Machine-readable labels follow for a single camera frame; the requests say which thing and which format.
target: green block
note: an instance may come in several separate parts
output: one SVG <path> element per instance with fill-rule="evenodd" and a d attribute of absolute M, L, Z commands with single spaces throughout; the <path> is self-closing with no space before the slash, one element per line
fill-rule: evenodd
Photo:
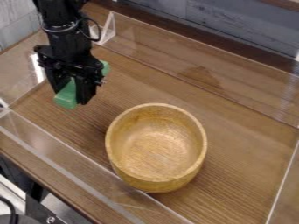
<path fill-rule="evenodd" d="M 69 83 L 65 85 L 61 91 L 55 95 L 53 101 L 57 105 L 60 105 L 65 109 L 76 108 L 77 106 L 76 83 L 73 79 L 71 79 Z"/>
<path fill-rule="evenodd" d="M 108 72 L 109 72 L 109 65 L 108 65 L 108 63 L 107 63 L 104 60 L 101 60 L 100 62 L 101 62 L 103 65 L 104 65 L 104 68 L 103 68 L 103 70 L 101 70 L 103 76 L 107 76 L 107 74 L 108 74 Z"/>

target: gray wall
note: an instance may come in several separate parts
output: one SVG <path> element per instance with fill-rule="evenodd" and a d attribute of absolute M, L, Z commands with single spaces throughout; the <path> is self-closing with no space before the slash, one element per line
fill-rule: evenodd
<path fill-rule="evenodd" d="M 40 29 L 32 0 L 0 0 L 0 50 Z"/>
<path fill-rule="evenodd" d="M 299 12 L 258 0 L 129 0 L 211 28 L 234 39 L 295 57 Z"/>

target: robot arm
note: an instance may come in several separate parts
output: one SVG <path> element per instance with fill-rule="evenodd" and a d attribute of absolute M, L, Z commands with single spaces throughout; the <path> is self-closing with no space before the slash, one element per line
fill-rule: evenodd
<path fill-rule="evenodd" d="M 87 104 L 104 79 L 104 64 L 89 53 L 88 0 L 33 0 L 49 45 L 37 45 L 39 65 L 57 94 L 75 81 L 76 103 Z"/>

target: wooden bowl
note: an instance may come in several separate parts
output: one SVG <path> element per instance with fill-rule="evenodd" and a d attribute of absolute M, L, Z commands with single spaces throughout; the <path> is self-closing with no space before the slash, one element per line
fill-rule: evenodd
<path fill-rule="evenodd" d="M 183 187 L 200 170 L 207 136 L 187 111 L 147 103 L 117 116 L 105 145 L 117 176 L 144 192 L 167 193 Z"/>

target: bowl rim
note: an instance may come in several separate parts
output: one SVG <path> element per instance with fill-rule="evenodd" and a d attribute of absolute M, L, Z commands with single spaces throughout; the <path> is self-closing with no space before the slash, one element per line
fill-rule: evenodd
<path fill-rule="evenodd" d="M 143 177 L 137 174 L 133 173 L 127 173 L 123 168 L 121 165 L 119 165 L 117 160 L 115 160 L 113 154 L 112 154 L 112 147 L 111 147 L 111 135 L 112 135 L 112 130 L 115 129 L 115 126 L 117 124 L 117 121 L 128 114 L 131 113 L 133 110 L 140 109 L 140 108 L 145 108 L 145 107 L 152 107 L 152 106 L 159 106 L 159 107 L 167 107 L 171 109 L 176 109 L 180 112 L 183 112 L 189 118 L 191 120 L 195 122 L 196 127 L 200 130 L 200 134 L 202 134 L 202 151 L 200 151 L 200 155 L 196 159 L 196 161 L 193 162 L 193 164 L 189 166 L 189 168 L 180 172 L 179 174 L 176 174 L 172 177 L 165 177 L 165 178 L 148 178 L 148 177 Z M 207 141 L 207 133 L 206 130 L 202 126 L 200 121 L 197 120 L 197 118 L 184 109 L 167 104 L 167 103 L 159 103 L 159 102 L 151 102 L 151 103 L 144 103 L 144 104 L 139 104 L 136 106 L 133 106 L 132 108 L 127 109 L 124 112 L 121 112 L 117 117 L 115 118 L 113 122 L 109 124 L 108 129 L 107 129 L 107 135 L 105 135 L 105 147 L 107 147 L 107 155 L 108 155 L 108 159 L 109 159 L 109 163 L 113 164 L 113 166 L 129 177 L 135 178 L 135 179 L 141 179 L 144 181 L 149 181 L 149 182 L 168 182 L 171 180 L 176 180 L 176 179 L 181 179 L 183 177 L 185 177 L 188 174 L 191 174 L 202 165 L 203 160 L 206 158 L 207 155 L 207 148 L 208 148 L 208 141 Z"/>

